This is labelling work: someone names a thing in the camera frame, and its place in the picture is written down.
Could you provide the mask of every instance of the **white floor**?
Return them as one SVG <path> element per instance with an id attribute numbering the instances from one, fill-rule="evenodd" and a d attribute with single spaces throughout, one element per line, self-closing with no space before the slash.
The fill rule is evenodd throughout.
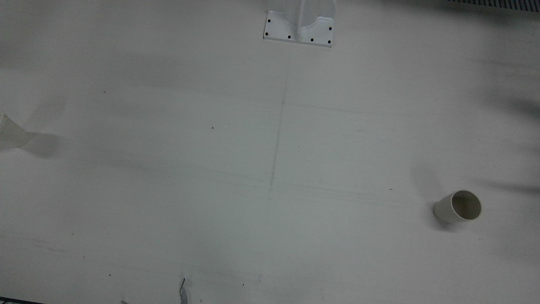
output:
<path id="1" fill-rule="evenodd" d="M 0 2 L 34 136 L 0 296 L 537 303 L 540 23 L 417 2 L 337 1 L 331 49 L 263 40 L 262 0 Z M 483 213 L 442 225 L 458 189 Z"/>

